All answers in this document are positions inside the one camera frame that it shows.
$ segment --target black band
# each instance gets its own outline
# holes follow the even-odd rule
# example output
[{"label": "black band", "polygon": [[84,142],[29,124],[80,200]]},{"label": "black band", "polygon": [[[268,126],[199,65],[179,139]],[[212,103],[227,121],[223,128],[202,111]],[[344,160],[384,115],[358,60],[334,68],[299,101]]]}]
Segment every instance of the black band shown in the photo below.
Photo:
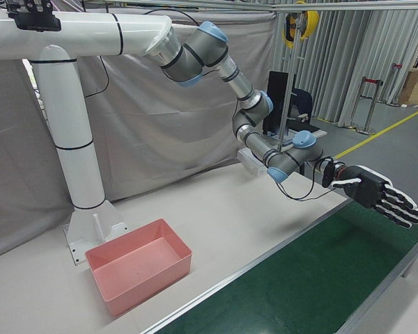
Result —
[{"label": "black band", "polygon": [[224,81],[224,82],[230,82],[230,81],[232,81],[232,80],[234,80],[238,75],[239,75],[239,73],[240,73],[240,70],[238,69],[238,66],[237,65],[235,65],[235,70],[234,70],[234,72],[229,76],[229,77],[227,77],[227,78],[222,78],[222,80]]},{"label": "black band", "polygon": [[91,139],[91,142],[88,144],[85,144],[83,146],[78,146],[76,148],[61,148],[60,146],[56,146],[56,148],[60,149],[60,150],[64,150],[64,151],[74,151],[74,150],[80,150],[81,148],[86,148],[87,146],[90,146],[91,144],[93,144],[93,139]]},{"label": "black band", "polygon": [[248,132],[247,134],[246,134],[246,136],[243,138],[243,143],[245,143],[245,145],[246,145],[246,140],[247,140],[247,138],[249,137],[249,136],[251,136],[252,134],[258,134],[259,136],[260,136],[260,134],[257,132],[257,131],[251,131],[251,132]]},{"label": "black band", "polygon": [[123,54],[124,51],[124,37],[123,37],[123,31],[121,29],[121,25],[119,24],[118,18],[116,17],[115,14],[113,14],[114,20],[116,21],[116,24],[118,25],[118,30],[119,30],[119,39],[121,41],[121,50],[119,51],[118,56],[120,56],[121,54]]},{"label": "black band", "polygon": [[203,59],[200,58],[200,56],[186,43],[183,44],[183,47],[190,52],[191,55],[193,55],[193,57],[196,59],[196,61],[198,61],[200,63],[200,65],[202,67],[204,67],[204,61]]},{"label": "black band", "polygon": [[75,205],[74,203],[72,204],[73,207],[75,207],[76,209],[81,209],[81,210],[90,210],[90,209],[95,209],[96,207],[99,207],[100,205],[103,204],[103,202],[105,202],[106,198],[104,198],[104,200],[99,203],[98,205],[95,205],[94,207],[78,207],[77,205]]},{"label": "black band", "polygon": [[248,122],[251,123],[251,125],[253,127],[256,127],[257,126],[257,124],[243,111],[243,109],[241,109],[238,113],[240,115],[242,115],[244,118],[246,118],[248,120]]},{"label": "black band", "polygon": [[262,99],[263,99],[263,95],[260,94],[260,99],[257,101],[257,103],[255,103],[255,105],[253,105],[251,108],[243,108],[243,110],[251,110],[251,109],[254,109],[256,106],[258,106],[260,104],[260,102],[262,101]]},{"label": "black band", "polygon": [[263,155],[263,163],[265,164],[266,167],[268,167],[267,160],[270,157],[270,155],[273,154],[273,153],[280,153],[280,152],[278,150],[276,150],[275,148],[272,148],[271,150],[267,151]]},{"label": "black band", "polygon": [[290,153],[285,152],[284,154],[288,155],[288,156],[291,158],[291,160],[293,160],[293,161],[295,162],[295,164],[296,164],[296,165],[298,165],[298,166],[302,165],[302,164],[301,164],[301,163],[299,163],[299,162],[296,160],[296,158],[295,158],[295,157],[293,157]]},{"label": "black band", "polygon": [[248,93],[248,95],[246,95],[244,97],[237,97],[237,100],[239,100],[239,101],[246,101],[246,100],[250,99],[253,96],[254,96],[254,87],[251,86],[251,91]]},{"label": "black band", "polygon": [[228,52],[229,52],[229,48],[228,48],[228,46],[226,46],[226,49],[224,50],[224,52],[223,52],[223,54],[220,56],[220,58],[218,58],[216,61],[214,61],[214,62],[213,62],[213,63],[211,63],[211,64],[206,64],[206,66],[208,66],[208,67],[216,66],[216,64],[218,64],[220,61],[222,61],[222,60],[223,60],[223,58],[225,57],[225,55],[227,55],[227,54],[228,54]]},{"label": "black band", "polygon": [[240,131],[240,129],[242,128],[242,127],[244,127],[245,125],[247,125],[247,126],[250,126],[250,124],[247,124],[247,123],[245,123],[245,124],[241,124],[238,128],[237,128],[237,130],[235,131],[235,133],[234,133],[234,136],[237,138],[237,134],[238,134],[238,132]]},{"label": "black band", "polygon": [[175,58],[174,59],[172,59],[172,61],[170,62],[170,63],[168,63],[168,64],[166,64],[166,65],[164,65],[164,66],[160,66],[163,70],[165,70],[165,69],[167,69],[167,68],[169,68],[169,67],[171,67],[171,66],[173,66],[177,61],[178,61],[178,59],[181,57],[181,54],[183,53],[183,51],[184,51],[184,49],[183,49],[183,47],[181,47],[180,48],[180,51],[178,51],[178,54],[175,56]]},{"label": "black band", "polygon": [[74,63],[77,58],[74,59],[63,59],[61,61],[29,61],[31,64],[57,64],[57,63]]}]

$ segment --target cardboard box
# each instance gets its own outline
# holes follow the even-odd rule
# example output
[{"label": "cardboard box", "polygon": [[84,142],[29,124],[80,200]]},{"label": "cardboard box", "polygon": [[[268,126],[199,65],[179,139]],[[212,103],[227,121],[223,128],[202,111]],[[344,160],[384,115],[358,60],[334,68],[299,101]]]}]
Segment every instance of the cardboard box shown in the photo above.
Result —
[{"label": "cardboard box", "polygon": [[404,81],[403,89],[398,95],[398,104],[407,104],[412,94],[413,88],[418,82],[418,68],[411,68]]}]

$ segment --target aluminum rail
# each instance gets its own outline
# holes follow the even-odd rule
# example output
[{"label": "aluminum rail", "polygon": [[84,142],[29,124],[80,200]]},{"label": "aluminum rail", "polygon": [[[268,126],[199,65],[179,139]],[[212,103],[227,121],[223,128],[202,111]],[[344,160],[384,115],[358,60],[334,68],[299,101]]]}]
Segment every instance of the aluminum rail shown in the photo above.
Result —
[{"label": "aluminum rail", "polygon": [[338,11],[338,10],[418,10],[418,0],[388,0],[388,1],[356,1],[340,3],[306,3],[306,4],[264,4],[245,3],[225,0],[84,0],[93,3],[127,3],[132,5],[182,6],[188,8],[217,8],[227,10],[255,10],[275,13],[299,13],[306,10]]},{"label": "aluminum rail", "polygon": [[216,8],[227,10],[255,10],[272,12],[272,6],[261,3],[247,3],[237,1],[212,0],[212,1],[194,1],[194,0],[84,0],[84,2],[93,3],[126,3],[130,5],[149,5],[165,7],[185,7],[188,8]]},{"label": "aluminum rail", "polygon": [[418,0],[388,0],[368,2],[306,3],[298,5],[272,5],[275,12],[302,12],[306,10],[418,10]]}]

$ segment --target white table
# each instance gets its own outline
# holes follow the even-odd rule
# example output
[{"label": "white table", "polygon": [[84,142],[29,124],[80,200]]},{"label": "white table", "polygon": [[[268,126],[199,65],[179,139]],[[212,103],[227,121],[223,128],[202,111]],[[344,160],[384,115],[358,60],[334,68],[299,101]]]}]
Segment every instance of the white table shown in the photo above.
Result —
[{"label": "white table", "polygon": [[[297,173],[285,181],[295,196],[310,185]],[[324,191],[315,184],[312,196]],[[140,333],[344,200],[329,193],[290,201],[267,175],[236,164],[117,203],[131,229],[164,218],[193,251],[190,274],[113,318],[87,263],[73,264],[59,227],[0,256],[0,333]]]}]

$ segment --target robot finger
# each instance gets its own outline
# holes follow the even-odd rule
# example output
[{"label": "robot finger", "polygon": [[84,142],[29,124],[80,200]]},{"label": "robot finger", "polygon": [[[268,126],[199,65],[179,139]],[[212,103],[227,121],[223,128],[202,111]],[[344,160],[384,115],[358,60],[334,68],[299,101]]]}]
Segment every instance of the robot finger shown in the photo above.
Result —
[{"label": "robot finger", "polygon": [[395,222],[397,225],[400,225],[403,228],[412,227],[412,224],[410,222],[406,221],[405,219],[402,219],[400,216],[395,215],[395,213],[388,211],[379,204],[375,205],[373,209],[376,212],[382,214],[383,216],[386,216],[388,219],[390,219],[391,221]]},{"label": "robot finger", "polygon": [[387,202],[390,202],[391,204],[400,207],[402,210],[407,211],[409,214],[413,214],[418,217],[417,204],[412,198],[405,195],[402,191],[386,184],[383,198]]},{"label": "robot finger", "polygon": [[402,209],[397,205],[387,202],[386,200],[381,200],[379,205],[384,207],[386,210],[395,213],[395,215],[406,221],[409,221],[413,224],[418,224],[418,216],[411,214],[407,209]]},{"label": "robot finger", "polygon": [[333,181],[331,183],[331,186],[334,188],[346,188],[348,186],[357,185],[361,182],[362,180],[360,178],[355,177],[354,179],[349,179],[349,180]]}]

